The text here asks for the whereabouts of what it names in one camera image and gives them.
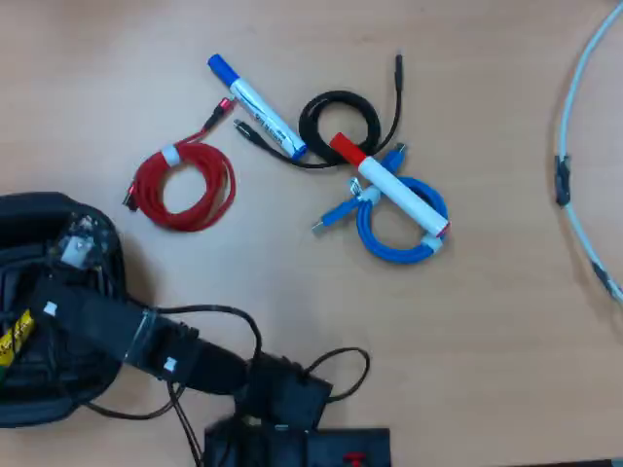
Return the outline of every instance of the coiled blue cable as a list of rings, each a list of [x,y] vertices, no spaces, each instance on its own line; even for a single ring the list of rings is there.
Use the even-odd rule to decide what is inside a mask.
[[[420,198],[428,201],[430,206],[448,219],[448,207],[444,202],[444,199],[438,192],[430,188],[428,185],[420,180],[409,177],[398,177],[398,179],[404,183],[407,187],[413,190]],[[419,263],[432,255],[434,255],[438,248],[432,248],[429,244],[421,242],[414,248],[410,249],[398,249],[391,248],[387,245],[380,243],[372,233],[372,201],[360,201],[359,208],[357,210],[357,230],[359,236],[365,247],[375,256],[378,256],[382,260],[389,261],[391,263],[398,263],[401,265],[412,265]],[[439,239],[443,242],[445,234],[441,235]]]
[[[398,147],[399,150],[390,151],[381,161],[381,164],[392,173],[395,173],[404,161],[404,145]],[[448,219],[448,207],[437,191],[415,178],[398,177],[398,179],[413,190],[416,195],[428,202],[435,211]],[[370,196],[366,196],[366,192],[370,190],[376,191]],[[439,250],[445,238],[444,234],[439,238],[426,234],[420,244],[410,249],[391,248],[380,243],[372,233],[372,211],[379,198],[380,192],[376,187],[367,188],[361,194],[355,195],[324,214],[313,230],[318,232],[320,228],[330,227],[346,217],[353,209],[357,209],[357,231],[361,241],[370,253],[382,260],[401,265],[412,265],[430,258]]]

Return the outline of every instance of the table surface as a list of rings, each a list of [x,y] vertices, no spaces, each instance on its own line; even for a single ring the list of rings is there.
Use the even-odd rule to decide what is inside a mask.
[[[308,363],[340,345],[373,354],[361,390],[324,426],[388,426],[396,465],[483,466],[623,454],[623,328],[552,202],[557,114],[577,55],[614,1],[595,0],[4,0],[0,3],[0,187],[60,191],[116,222],[129,287],[161,305],[249,311],[266,350]],[[597,51],[571,126],[573,195],[614,275],[619,233],[623,61],[618,24]],[[121,200],[140,162],[202,124],[226,89],[205,60],[225,56],[295,126],[326,90],[348,89],[393,113],[393,56],[405,63],[396,140],[401,173],[430,182],[453,231],[432,261],[371,256],[353,222],[315,238],[310,225],[347,196],[353,171],[308,173],[234,131],[207,142],[232,160],[238,196],[214,228],[170,233]],[[244,117],[242,109],[237,117]],[[365,124],[336,109],[321,121],[354,139]],[[171,208],[201,194],[186,170]],[[419,231],[389,203],[375,228],[399,246]],[[248,355],[230,318],[191,316],[210,340]],[[321,372],[340,388],[360,363]],[[163,384],[125,369],[101,404],[145,412]],[[196,430],[231,401],[189,393]],[[78,410],[50,426],[3,432],[2,465],[191,465],[174,413],[149,422]]]

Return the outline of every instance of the yellow tag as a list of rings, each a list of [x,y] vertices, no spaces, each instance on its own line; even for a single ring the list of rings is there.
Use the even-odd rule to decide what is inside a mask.
[[[0,367],[11,366],[16,358],[16,354],[21,349],[23,343],[26,342],[34,327],[35,322],[30,316],[30,310],[28,309],[13,328],[0,338]]]

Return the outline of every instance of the white cable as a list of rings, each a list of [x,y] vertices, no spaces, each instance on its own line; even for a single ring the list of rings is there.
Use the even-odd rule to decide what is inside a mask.
[[[595,48],[599,45],[599,43],[604,38],[607,31],[614,24],[614,22],[618,19],[618,17],[623,13],[623,1],[620,1],[616,8],[608,15],[608,17],[604,20],[601,27],[595,33],[593,38],[589,41],[582,56],[579,58],[577,62],[577,66],[575,68],[575,73],[573,74],[573,79],[571,81],[571,85],[568,90],[567,99],[565,101],[565,108],[563,110],[563,115],[561,117],[561,126],[559,132],[559,143],[558,143],[558,161],[559,163],[565,163],[565,158],[568,155],[567,152],[567,143],[568,143],[568,122],[571,117],[571,111],[573,110],[573,103],[575,102],[575,96],[577,95],[577,90],[579,88],[580,82],[582,81],[582,75],[584,74],[584,69],[586,68],[586,64],[591,56],[591,53],[595,50]],[[588,236],[584,232],[582,225],[575,214],[575,210],[573,209],[573,204],[568,202],[565,205],[565,212],[568,215],[568,219],[577,235],[586,255],[588,256],[591,263],[598,266],[604,273],[606,277],[607,284],[609,285],[609,290],[612,295],[612,298],[617,300],[620,303],[623,303],[623,292],[619,285],[612,280],[610,275],[605,270],[604,264],[600,260],[599,256],[595,252],[593,245],[591,244]]]

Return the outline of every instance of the blue marker cap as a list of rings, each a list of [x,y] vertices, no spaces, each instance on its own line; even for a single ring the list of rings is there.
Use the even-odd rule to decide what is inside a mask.
[[[238,73],[236,73],[232,67],[223,59],[223,57],[219,54],[214,54],[207,61],[207,65],[212,69],[214,74],[220,78],[220,80],[225,83],[225,86],[228,88],[234,83],[235,80],[239,78]]]

